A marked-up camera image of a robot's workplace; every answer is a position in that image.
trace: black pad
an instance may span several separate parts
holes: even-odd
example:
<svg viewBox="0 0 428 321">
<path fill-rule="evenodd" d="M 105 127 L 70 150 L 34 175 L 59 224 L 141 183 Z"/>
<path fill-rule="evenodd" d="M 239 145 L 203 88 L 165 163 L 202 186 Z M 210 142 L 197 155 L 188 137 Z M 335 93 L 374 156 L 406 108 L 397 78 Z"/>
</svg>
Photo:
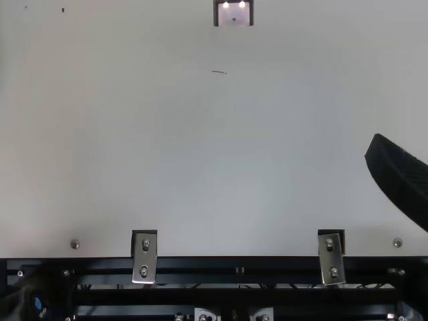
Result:
<svg viewBox="0 0 428 321">
<path fill-rule="evenodd" d="M 382 192 L 428 231 L 428 166 L 380 134 L 373 137 L 366 162 Z"/>
</svg>

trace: white wall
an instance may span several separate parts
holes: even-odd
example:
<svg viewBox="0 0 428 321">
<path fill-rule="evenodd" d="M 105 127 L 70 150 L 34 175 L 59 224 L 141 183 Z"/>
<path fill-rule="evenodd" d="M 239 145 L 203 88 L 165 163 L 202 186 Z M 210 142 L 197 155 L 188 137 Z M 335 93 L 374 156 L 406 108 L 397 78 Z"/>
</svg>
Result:
<svg viewBox="0 0 428 321">
<path fill-rule="evenodd" d="M 428 162 L 428 1 L 212 10 L 0 0 L 0 257 L 128 256 L 132 229 L 159 255 L 317 255 L 325 228 L 428 255 L 364 161 L 380 132 Z"/>
</svg>

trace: screw head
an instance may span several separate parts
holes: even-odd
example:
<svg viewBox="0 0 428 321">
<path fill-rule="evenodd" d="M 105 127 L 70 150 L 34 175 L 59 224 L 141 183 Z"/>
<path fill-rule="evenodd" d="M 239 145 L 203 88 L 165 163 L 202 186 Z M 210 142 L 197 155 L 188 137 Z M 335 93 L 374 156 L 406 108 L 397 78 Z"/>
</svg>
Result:
<svg viewBox="0 0 428 321">
<path fill-rule="evenodd" d="M 78 249 L 80 246 L 80 242 L 78 239 L 72 239 L 70 241 L 70 246 L 72 247 L 72 249 Z"/>
<path fill-rule="evenodd" d="M 400 237 L 396 237 L 393 243 L 395 247 L 401 247 L 403 245 L 403 240 Z"/>
<path fill-rule="evenodd" d="M 327 251 L 329 251 L 329 252 L 333 251 L 333 240 L 332 239 L 326 239 L 326 247 L 327 247 Z"/>
<path fill-rule="evenodd" d="M 337 278 L 338 273 L 337 273 L 337 269 L 334 266 L 330 269 L 330 275 L 334 279 Z"/>
<path fill-rule="evenodd" d="M 147 278 L 148 268 L 146 266 L 142 266 L 140 269 L 140 275 L 142 278 Z"/>
<path fill-rule="evenodd" d="M 149 239 L 143 239 L 143 240 L 142 240 L 142 250 L 143 250 L 144 252 L 147 252 L 147 251 L 148 251 L 148 247 L 149 247 L 149 245 L 150 245 L 150 240 L 149 240 Z"/>
</svg>

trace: metal clip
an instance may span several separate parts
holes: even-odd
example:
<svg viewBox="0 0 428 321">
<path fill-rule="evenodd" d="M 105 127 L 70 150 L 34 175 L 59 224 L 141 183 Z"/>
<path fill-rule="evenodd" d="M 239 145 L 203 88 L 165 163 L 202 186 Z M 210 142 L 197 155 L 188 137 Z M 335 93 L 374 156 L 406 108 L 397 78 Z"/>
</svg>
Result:
<svg viewBox="0 0 428 321">
<path fill-rule="evenodd" d="M 250 321 L 274 321 L 274 308 L 263 308 L 249 311 Z"/>
<path fill-rule="evenodd" d="M 327 286 L 346 283 L 339 234 L 319 235 L 318 253 L 320 254 L 322 283 Z"/>
<path fill-rule="evenodd" d="M 195 308 L 195 321 L 221 321 L 220 314 L 205 308 Z"/>
<path fill-rule="evenodd" d="M 157 247 L 157 234 L 135 234 L 132 283 L 154 284 Z"/>
</svg>

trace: black surface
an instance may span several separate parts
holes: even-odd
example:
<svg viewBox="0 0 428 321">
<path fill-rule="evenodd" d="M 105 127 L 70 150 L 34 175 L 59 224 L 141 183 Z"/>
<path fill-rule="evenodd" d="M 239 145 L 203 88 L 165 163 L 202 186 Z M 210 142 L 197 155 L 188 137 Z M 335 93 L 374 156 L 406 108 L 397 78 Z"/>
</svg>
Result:
<svg viewBox="0 0 428 321">
<path fill-rule="evenodd" d="M 395 289 L 136 289 L 77 291 L 75 306 L 193 304 L 196 306 L 282 304 L 396 304 Z"/>
<path fill-rule="evenodd" d="M 365 157 L 382 192 L 428 231 L 428 166 L 380 134 L 373 137 Z"/>
</svg>

